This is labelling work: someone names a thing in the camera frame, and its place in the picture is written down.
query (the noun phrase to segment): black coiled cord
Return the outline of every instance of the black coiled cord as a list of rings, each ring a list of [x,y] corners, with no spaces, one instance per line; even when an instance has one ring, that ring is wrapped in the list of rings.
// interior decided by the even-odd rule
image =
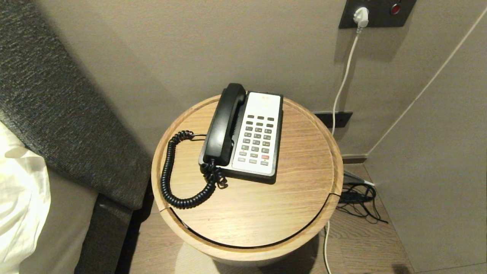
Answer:
[[[162,169],[161,175],[161,191],[162,196],[166,201],[179,209],[188,209],[200,205],[204,201],[208,200],[210,196],[215,192],[216,185],[226,187],[226,178],[223,175],[220,168],[215,164],[214,160],[210,163],[204,163],[200,165],[200,171],[203,173],[203,177],[206,181],[206,186],[198,194],[191,198],[180,199],[174,196],[171,192],[171,186],[169,181],[171,180],[172,166],[174,165],[174,157],[176,154],[176,145],[184,140],[191,140],[195,136],[203,136],[202,134],[194,134],[192,131],[184,130],[176,133],[168,142],[168,151],[166,153],[166,162]]]

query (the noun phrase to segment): black wall plate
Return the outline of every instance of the black wall plate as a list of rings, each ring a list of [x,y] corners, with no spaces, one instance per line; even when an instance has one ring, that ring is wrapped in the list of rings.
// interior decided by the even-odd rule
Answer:
[[[369,10],[367,27],[402,27],[415,3],[416,0],[347,0],[338,28],[356,28],[354,13],[360,7]],[[397,14],[392,15],[391,8],[395,4],[400,5],[401,9]]]
[[[345,127],[352,117],[352,111],[336,112],[335,113],[335,128]],[[327,128],[333,126],[333,116],[331,113],[315,113],[316,117],[320,119]]]

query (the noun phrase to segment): baseboard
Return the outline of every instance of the baseboard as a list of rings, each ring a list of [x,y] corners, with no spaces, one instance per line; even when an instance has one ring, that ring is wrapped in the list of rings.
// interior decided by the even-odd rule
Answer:
[[[344,154],[341,157],[343,164],[363,164],[367,160],[366,154]]]

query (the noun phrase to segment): wooden side table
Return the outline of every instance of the wooden side table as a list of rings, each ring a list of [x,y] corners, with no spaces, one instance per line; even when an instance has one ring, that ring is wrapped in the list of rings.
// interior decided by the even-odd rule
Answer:
[[[343,163],[335,140],[316,116],[284,99],[276,183],[227,178],[206,202],[172,208],[162,197],[160,178],[166,146],[181,130],[207,132],[220,96],[180,115],[162,136],[152,162],[152,189],[164,221],[186,243],[223,263],[262,266],[279,260],[313,238],[331,217],[343,183]],[[176,148],[171,190],[180,198],[205,185],[198,157],[203,138]]]

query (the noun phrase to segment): landline phone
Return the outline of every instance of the landline phone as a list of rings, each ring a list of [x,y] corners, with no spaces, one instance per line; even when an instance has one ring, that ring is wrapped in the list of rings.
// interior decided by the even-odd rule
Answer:
[[[274,183],[277,174],[282,128],[283,96],[246,91],[231,83],[223,90],[208,133],[180,131],[168,142],[161,175],[164,199],[179,209],[206,201],[219,188],[227,187],[225,176]],[[206,186],[197,195],[180,199],[171,192],[169,181],[176,145],[196,136],[206,136],[198,160]]]

